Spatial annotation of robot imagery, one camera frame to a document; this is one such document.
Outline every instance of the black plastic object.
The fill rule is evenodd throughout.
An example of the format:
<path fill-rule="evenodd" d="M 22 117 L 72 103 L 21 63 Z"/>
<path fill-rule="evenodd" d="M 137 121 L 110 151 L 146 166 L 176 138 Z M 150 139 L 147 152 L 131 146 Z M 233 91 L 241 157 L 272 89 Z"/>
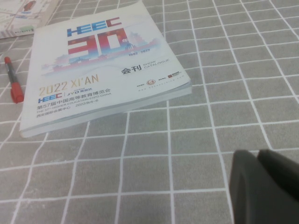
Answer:
<path fill-rule="evenodd" d="M 299 201 L 299 164 L 268 149 L 260 150 L 257 159 L 275 183 Z"/>
<path fill-rule="evenodd" d="M 285 185 L 274 180 L 279 177 L 281 183 L 284 175 L 283 171 L 276 175 L 275 166 L 285 172 L 298 168 L 285 164 L 286 161 L 289 163 L 283 156 L 271 152 L 260 153 L 259 160 L 245 150 L 234 153 L 229 191 L 235 224 L 299 224 L 299 201 L 289 193 L 294 189 L 298 191 L 299 186 L 289 181 L 285 190 L 282 188 Z"/>

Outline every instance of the book cover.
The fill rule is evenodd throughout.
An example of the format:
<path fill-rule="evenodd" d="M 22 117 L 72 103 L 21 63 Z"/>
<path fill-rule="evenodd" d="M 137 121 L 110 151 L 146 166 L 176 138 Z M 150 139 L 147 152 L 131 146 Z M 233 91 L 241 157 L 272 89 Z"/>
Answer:
<path fill-rule="evenodd" d="M 58 0 L 1 0 L 0 38 L 34 33 L 44 26 Z"/>
<path fill-rule="evenodd" d="M 38 28 L 20 130 L 188 82 L 142 2 Z"/>

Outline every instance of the table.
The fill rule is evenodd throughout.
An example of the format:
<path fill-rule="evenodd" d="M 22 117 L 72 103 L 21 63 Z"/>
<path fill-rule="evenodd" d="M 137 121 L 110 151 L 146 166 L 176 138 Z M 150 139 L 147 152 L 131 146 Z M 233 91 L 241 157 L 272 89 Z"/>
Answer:
<path fill-rule="evenodd" d="M 62 0 L 49 24 L 133 4 Z M 192 79 L 189 96 L 19 135 L 32 35 L 0 40 L 0 222 L 230 224 L 233 152 L 299 161 L 298 0 L 144 0 Z"/>

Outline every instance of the white grid line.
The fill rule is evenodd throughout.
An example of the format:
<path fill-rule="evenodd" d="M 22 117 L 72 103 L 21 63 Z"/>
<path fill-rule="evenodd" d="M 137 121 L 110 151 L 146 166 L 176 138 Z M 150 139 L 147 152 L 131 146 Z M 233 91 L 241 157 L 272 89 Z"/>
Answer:
<path fill-rule="evenodd" d="M 268 45 L 267 45 L 267 43 L 266 43 L 266 41 L 265 41 L 263 35 L 259 32 L 259 29 L 257 28 L 257 26 L 256 26 L 255 22 L 253 21 L 251 15 L 248 13 L 247 8 L 244 6 L 244 3 L 242 2 L 242 0 L 240 0 L 240 2 L 241 2 L 241 4 L 242 4 L 243 8 L 245 9 L 245 11 L 246 11 L 248 17 L 250 18 L 250 20 L 251 20 L 251 22 L 252 22 L 252 25 L 254 26 L 254 28 L 256 29 L 256 31 L 258 32 L 258 34 L 260 35 L 260 37 L 261 37 L 261 39 L 262 39 L 262 41 L 263 41 L 263 43 L 264 43 L 266 49 L 268 50 L 268 52 L 269 52 L 271 58 L 274 60 L 274 62 L 275 62 L 275 64 L 276 64 L 276 66 L 277 66 L 277 68 L 278 68 L 280 74 L 283 76 L 283 78 L 284 78 L 286 84 L 288 85 L 288 87 L 289 87 L 289 89 L 290 89 L 292 95 L 295 97 L 296 94 L 295 94 L 293 88 L 291 87 L 289 81 L 286 79 L 284 72 L 282 71 L 280 65 L 279 65 L 278 62 L 277 62 L 277 59 L 274 57 L 274 55 L 272 54 L 271 50 L 269 49 L 269 47 L 268 47 Z"/>
<path fill-rule="evenodd" d="M 218 9 L 217 9 L 217 6 L 216 6 L 216 5 L 215 5 L 215 9 L 216 9 L 217 14 L 219 15 L 219 12 L 218 12 Z M 245 78 L 244 78 L 244 74 L 243 74 L 243 72 L 242 72 L 242 70 L 241 70 L 241 67 L 240 67 L 239 63 L 238 63 L 238 60 L 237 60 L 237 57 L 236 57 L 236 55 L 235 55 L 233 46 L 232 46 L 232 44 L 231 44 L 231 42 L 230 42 L 230 39 L 229 39 L 228 34 L 227 34 L 227 32 L 226 32 L 226 29 L 225 29 L 224 26 L 223 26 L 223 22 L 222 22 L 222 19 L 221 19 L 220 16 L 219 16 L 219 20 L 220 20 L 220 23 L 221 23 L 221 25 L 222 25 L 223 32 L 224 32 L 224 34 L 225 34 L 225 36 L 226 36 L 226 39 L 227 39 L 227 41 L 228 41 L 228 45 L 229 45 L 230 51 L 231 51 L 231 53 L 232 53 L 232 55 L 233 55 L 233 58 L 234 58 L 234 61 L 235 61 L 236 65 L 237 65 L 238 71 L 239 71 L 239 73 L 240 73 L 240 75 L 241 75 L 241 77 L 242 77 L 242 80 L 243 80 L 243 83 L 244 83 L 244 86 L 245 86 L 247 95 L 248 95 L 248 97 L 249 97 L 250 104 L 251 104 L 251 106 L 252 106 L 252 108 L 253 108 L 253 111 L 254 111 L 254 113 L 255 113 L 255 115 L 256 115 L 257 121 L 258 121 L 258 123 L 260 124 L 260 128 L 261 128 L 261 130 L 262 130 L 262 133 L 263 133 L 263 136 L 264 136 L 265 141 L 266 141 L 266 143 L 267 143 L 267 146 L 268 146 L 269 149 L 272 149 L 271 143 L 270 143 L 270 141 L 269 141 L 269 139 L 268 139 L 268 136 L 267 136 L 267 134 L 266 134 L 266 131 L 265 131 L 263 125 L 262 125 L 261 118 L 260 118 L 260 116 L 259 116 L 259 114 L 258 114 L 258 112 L 257 112 L 256 106 L 255 106 L 255 104 L 254 104 L 254 102 L 253 102 L 253 100 L 252 100 L 252 96 L 251 96 L 251 93 L 250 93 L 250 91 L 249 91 L 249 87 L 248 87 L 247 82 L 246 82 L 246 80 L 245 80 Z"/>
<path fill-rule="evenodd" d="M 188 5 L 188 9 L 189 9 L 189 16 L 190 16 L 190 20 L 191 20 L 191 27 L 192 27 L 193 37 L 194 37 L 194 39 L 196 39 L 196 34 L 195 34 L 195 31 L 194 31 L 193 20 L 192 20 L 192 14 L 191 14 L 191 11 L 190 11 L 190 6 L 189 6 L 189 1 L 188 0 L 187 0 L 187 5 Z M 198 61 L 199 61 L 202 82 L 203 82 L 203 86 L 204 86 L 204 89 L 205 89 L 206 102 L 208 104 L 207 107 L 208 107 L 208 110 L 209 110 L 212 131 L 213 131 L 213 135 L 214 135 L 214 140 L 215 140 L 218 156 L 219 156 L 219 159 L 220 159 L 222 176 L 223 176 L 223 181 L 224 181 L 224 185 L 225 185 L 225 189 L 226 189 L 226 196 L 227 196 L 227 201 L 228 201 L 229 213 L 230 213 L 230 217 L 231 217 L 232 222 L 234 222 L 233 208 L 232 208 L 230 193 L 229 193 L 229 190 L 228 190 L 228 180 L 227 180 L 226 170 L 225 170 L 225 166 L 224 166 L 224 160 L 223 160 L 223 157 L 221 155 L 220 146 L 219 146 L 219 142 L 218 142 L 218 138 L 217 138 L 217 133 L 216 133 L 216 129 L 215 129 L 215 126 L 214 126 L 214 119 L 213 119 L 213 115 L 212 115 L 211 105 L 210 105 L 210 102 L 209 102 L 209 96 L 208 96 L 208 93 L 207 93 L 205 76 L 204 76 L 204 72 L 203 72 L 203 69 L 202 69 L 202 66 L 201 66 L 201 58 L 200 58 L 199 48 L 198 48 L 198 45 L 197 45 L 197 41 L 194 40 L 194 42 L 195 42 L 195 46 L 196 46 L 196 50 L 197 50 L 197 58 L 198 58 Z"/>
<path fill-rule="evenodd" d="M 34 162 L 36 160 L 36 157 L 37 157 L 37 154 L 38 154 L 39 150 L 43 147 L 43 145 L 44 145 L 47 137 L 48 137 L 48 133 L 46 133 L 46 135 L 45 135 L 45 137 L 43 139 L 43 142 L 40 144 L 40 146 L 38 147 L 38 149 L 34 153 L 34 156 L 33 156 L 32 162 L 31 162 L 31 166 L 29 168 L 29 173 L 28 173 L 26 185 L 25 185 L 25 187 L 24 187 L 24 189 L 23 189 L 23 191 L 22 191 L 22 193 L 21 193 L 21 195 L 19 197 L 18 203 L 17 203 L 15 211 L 14 211 L 14 215 L 13 215 L 13 217 L 11 219 L 10 224 L 14 224 L 15 219 L 16 219 L 16 217 L 18 215 L 18 212 L 19 212 L 19 209 L 20 209 L 20 205 L 21 205 L 21 200 L 23 199 L 24 194 L 25 194 L 25 192 L 27 190 L 27 187 L 29 186 L 29 183 L 30 183 L 30 179 L 31 179 L 31 175 L 32 175 L 32 170 L 33 170 L 33 164 L 34 164 Z"/>
<path fill-rule="evenodd" d="M 166 40 L 165 28 L 165 6 L 162 0 L 163 9 L 163 37 Z M 173 172 L 172 172 L 172 157 L 171 157 L 171 132 L 170 132 L 170 115 L 169 115 L 169 100 L 166 101 L 166 114 L 167 114 L 167 144 L 168 144 L 168 171 L 169 171 L 169 188 L 170 188 L 170 208 L 171 208 L 171 224 L 176 223 L 175 208 L 174 208 L 174 195 L 173 195 Z"/>
<path fill-rule="evenodd" d="M 12 136 L 12 134 L 13 134 L 13 132 L 14 132 L 14 129 L 15 129 L 15 127 L 17 126 L 17 124 L 19 123 L 19 120 L 20 120 L 20 119 L 21 119 L 21 113 L 20 113 L 18 119 L 17 119 L 16 121 L 14 121 L 14 125 L 13 125 L 13 127 L 12 127 L 12 129 L 11 129 L 9 135 L 8 135 L 8 136 L 4 139 L 4 141 L 1 143 L 1 145 L 0 145 L 0 151 L 1 151 L 2 147 L 4 146 L 4 144 L 5 144 L 5 143 L 8 141 L 8 139 Z"/>
<path fill-rule="evenodd" d="M 299 122 L 299 119 L 297 120 L 282 120 L 282 121 L 271 121 L 271 122 L 262 122 L 263 125 L 275 125 L 275 124 L 288 124 L 288 123 L 297 123 Z M 233 128 L 233 127 L 246 127 L 246 126 L 257 126 L 259 123 L 248 123 L 248 124 L 238 124 L 238 125 L 225 125 L 225 126 L 215 126 L 215 129 L 219 128 Z M 173 129 L 170 130 L 170 132 L 184 132 L 184 131 L 196 131 L 196 130 L 208 130 L 212 129 L 212 127 L 199 127 L 199 128 L 185 128 L 185 129 Z M 167 130 L 164 131 L 152 131 L 152 132 L 140 132 L 140 133 L 128 133 L 128 136 L 131 135 L 144 135 L 144 134 L 152 134 L 152 133 L 167 133 Z M 86 139 L 96 139 L 96 138 L 108 138 L 108 137 L 119 137 L 124 136 L 125 134 L 114 134 L 114 135 L 100 135 L 100 136 L 89 136 L 86 137 Z M 56 140 L 47 140 L 46 142 L 56 142 L 56 141 L 69 141 L 69 140 L 81 140 L 84 137 L 76 137 L 76 138 L 70 138 L 70 139 L 56 139 Z M 41 142 L 41 141 L 8 141 L 6 143 L 34 143 L 34 142 Z"/>
<path fill-rule="evenodd" d="M 93 12 L 93 14 L 95 14 L 95 12 L 97 11 L 100 1 L 101 1 L 101 0 L 98 0 L 98 3 L 97 3 L 97 5 L 96 5 L 96 7 L 94 8 L 94 12 Z"/>
<path fill-rule="evenodd" d="M 206 193 L 206 192 L 218 192 L 225 191 L 225 188 L 210 188 L 210 189 L 189 189 L 189 190 L 175 190 L 175 194 L 184 194 L 184 193 Z M 131 196 L 131 195 L 160 195 L 160 194 L 170 194 L 169 190 L 163 191 L 137 191 L 137 192 L 122 192 L 121 196 Z M 94 194 L 94 195 L 76 195 L 71 196 L 71 199 L 78 198 L 95 198 L 95 197 L 107 197 L 107 196 L 117 196 L 118 193 L 106 193 L 106 194 Z M 47 198 L 24 198 L 22 202 L 46 202 L 46 201 L 57 201 L 64 200 L 66 196 L 62 197 L 47 197 Z M 0 203 L 9 203 L 9 202 L 17 202 L 18 199 L 8 199 L 1 200 Z"/>
<path fill-rule="evenodd" d="M 273 149 L 274 151 L 291 151 L 291 150 L 299 150 L 298 147 L 294 148 L 276 148 Z M 228 151 L 228 152 L 221 152 L 221 154 L 233 154 L 235 151 Z M 171 154 L 171 157 L 180 157 L 180 156 L 194 156 L 194 155 L 218 155 L 218 152 L 209 152 L 209 153 L 181 153 L 181 154 Z M 144 154 L 144 155 L 131 155 L 131 156 L 123 156 L 123 159 L 135 159 L 135 158 L 151 158 L 151 157 L 168 157 L 168 154 Z M 121 157 L 109 157 L 109 158 L 99 158 L 99 159 L 78 159 L 77 162 L 91 162 L 91 161 L 112 161 L 112 160 L 120 160 Z M 7 167 L 7 168 L 0 168 L 0 172 L 11 171 L 16 169 L 26 169 L 26 168 L 36 168 L 36 167 L 44 167 L 44 166 L 53 166 L 53 165 L 62 165 L 73 163 L 74 160 L 67 160 L 61 162 L 48 162 L 48 163 L 39 163 L 33 165 L 24 165 L 24 166 L 17 166 L 17 167 Z"/>
<path fill-rule="evenodd" d="M 123 5 L 123 4 L 128 4 L 128 3 L 136 3 L 137 1 L 131 1 L 131 2 L 123 2 L 123 3 L 120 3 L 120 5 Z M 98 7 L 109 7 L 109 6 L 117 6 L 117 4 L 112 4 L 112 5 L 108 5 L 108 6 L 99 6 L 97 5 L 96 7 L 86 7 L 86 8 L 79 8 L 78 10 L 85 10 L 85 9 L 97 9 Z M 278 7 L 277 9 L 283 9 L 283 8 L 291 8 L 291 7 L 299 7 L 299 5 L 297 6 L 287 6 L 287 7 Z M 198 10 L 198 9 L 210 9 L 210 8 L 214 8 L 214 7 L 206 7 L 206 8 L 191 8 L 190 10 Z M 64 10 L 60 10 L 58 12 L 55 12 L 54 14 L 57 14 L 57 13 L 60 13 L 60 12 L 67 12 L 67 11 L 73 11 L 74 9 L 64 9 Z M 261 12 L 261 11 L 270 11 L 270 10 L 274 10 L 273 8 L 267 8 L 267 9 L 258 9 L 258 10 L 251 10 L 251 11 L 248 11 L 249 13 L 254 13 L 254 12 Z M 172 12 L 165 12 L 165 14 L 169 14 L 169 13 L 181 13 L 181 12 L 187 12 L 188 9 L 184 9 L 184 10 L 180 10 L 180 11 L 172 11 Z M 153 14 L 150 14 L 151 16 L 153 15 L 156 15 L 156 14 L 162 14 L 163 12 L 158 12 L 158 13 L 153 13 Z M 245 11 L 242 11 L 242 12 L 236 12 L 236 13 L 227 13 L 227 14 L 220 14 L 220 16 L 223 16 L 223 15 L 232 15 L 232 14 L 241 14 L 241 13 L 245 13 Z"/>
<path fill-rule="evenodd" d="M 173 171 L 172 171 L 172 157 L 171 157 L 171 132 L 170 132 L 170 115 L 169 115 L 169 100 L 167 104 L 167 142 L 168 142 L 168 168 L 169 168 L 169 185 L 170 185 L 170 206 L 171 206 L 171 223 L 175 224 L 175 206 L 173 195 Z"/>
<path fill-rule="evenodd" d="M 290 26 L 290 24 L 285 20 L 285 18 L 282 16 L 282 14 L 278 11 L 278 9 L 275 7 L 275 5 L 272 3 L 271 0 L 269 0 L 270 4 L 273 6 L 273 8 L 275 9 L 275 11 L 278 13 L 278 15 L 281 17 L 281 19 L 283 19 L 283 21 L 286 23 L 286 25 L 289 27 L 289 29 L 293 32 L 293 34 L 295 34 L 295 36 L 297 37 L 297 39 L 299 40 L 299 36 L 298 34 L 293 30 L 293 28 Z"/>
<path fill-rule="evenodd" d="M 73 18 L 74 14 L 75 14 L 75 11 L 76 9 L 78 8 L 78 5 L 81 3 L 81 0 L 79 0 L 79 2 L 77 3 L 76 7 L 74 8 L 74 11 L 73 13 L 71 14 L 71 17 L 70 17 L 70 20 Z"/>
<path fill-rule="evenodd" d="M 66 17 L 57 17 L 57 18 L 54 18 L 52 20 L 56 20 L 56 19 L 72 19 L 73 18 L 73 14 L 72 14 L 71 17 L 69 17 L 69 16 L 66 16 Z M 204 18 L 209 18 L 209 17 L 216 17 L 216 15 L 209 15 L 209 16 L 194 18 L 193 20 L 204 19 Z M 299 16 L 285 17 L 285 19 L 292 19 L 292 18 L 299 18 Z M 283 20 L 283 19 L 281 19 L 281 18 L 277 18 L 277 19 L 264 19 L 264 20 L 256 20 L 254 22 L 273 21 L 273 20 Z M 171 20 L 171 21 L 165 21 L 165 22 L 179 22 L 179 21 L 190 21 L 190 20 L 189 19 L 181 19 L 181 20 Z M 239 25 L 239 24 L 245 24 L 245 23 L 251 23 L 251 21 L 237 22 L 237 23 L 228 23 L 228 24 L 223 24 L 223 25 L 224 26 L 231 26 L 231 25 Z M 209 26 L 209 27 L 200 27 L 200 28 L 194 28 L 194 29 L 197 30 L 197 29 L 214 28 L 214 27 L 221 27 L 221 25 Z"/>
<path fill-rule="evenodd" d="M 119 182 L 119 186 L 118 186 L 118 193 L 117 193 L 116 212 L 115 212 L 114 224 L 118 224 L 119 216 L 120 216 L 120 210 L 121 210 L 121 192 L 122 192 L 122 183 L 123 183 L 123 159 L 125 157 L 125 150 L 126 150 L 126 144 L 127 144 L 127 139 L 128 139 L 129 120 L 130 120 L 130 112 L 127 113 L 125 138 L 123 140 L 123 145 L 122 145 L 122 150 L 121 150 L 121 157 L 120 157 L 120 182 Z"/>
<path fill-rule="evenodd" d="M 52 13 L 52 16 L 49 18 L 49 20 L 48 20 L 48 22 L 47 22 L 46 26 L 47 26 L 47 25 L 49 24 L 49 22 L 52 20 L 53 16 L 54 16 L 54 15 L 55 15 L 55 13 L 57 12 L 58 8 L 60 7 L 60 5 L 61 5 L 61 3 L 62 3 L 63 1 L 64 1 L 64 0 L 60 0 L 60 3 L 59 3 L 59 5 L 56 7 L 56 9 L 55 9 L 54 13 Z"/>
<path fill-rule="evenodd" d="M 71 193 L 73 191 L 73 187 L 74 187 L 74 184 L 75 184 L 77 162 L 78 162 L 78 158 L 79 158 L 79 156 L 81 154 L 82 148 L 84 146 L 84 143 L 85 143 L 85 140 L 86 140 L 86 137 L 87 137 L 89 125 L 90 125 L 90 121 L 87 122 L 87 126 L 86 126 L 86 130 L 85 130 L 84 138 L 83 138 L 83 140 L 81 142 L 80 148 L 79 148 L 78 153 L 76 155 L 76 158 L 74 160 L 74 166 L 73 166 L 72 175 L 71 175 L 71 186 L 70 186 L 69 193 L 67 195 L 66 202 L 65 202 L 65 205 L 64 205 L 64 212 L 63 212 L 63 215 L 62 215 L 61 224 L 64 224 L 65 218 L 66 218 L 66 214 L 67 214 L 67 210 L 69 208 Z"/>

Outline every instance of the marker cap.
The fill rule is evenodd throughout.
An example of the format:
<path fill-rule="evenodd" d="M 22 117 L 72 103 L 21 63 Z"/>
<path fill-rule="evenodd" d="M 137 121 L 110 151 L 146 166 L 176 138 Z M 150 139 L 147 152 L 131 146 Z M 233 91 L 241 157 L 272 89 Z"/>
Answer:
<path fill-rule="evenodd" d="M 24 101 L 24 94 L 19 83 L 11 83 L 10 95 L 16 104 Z"/>

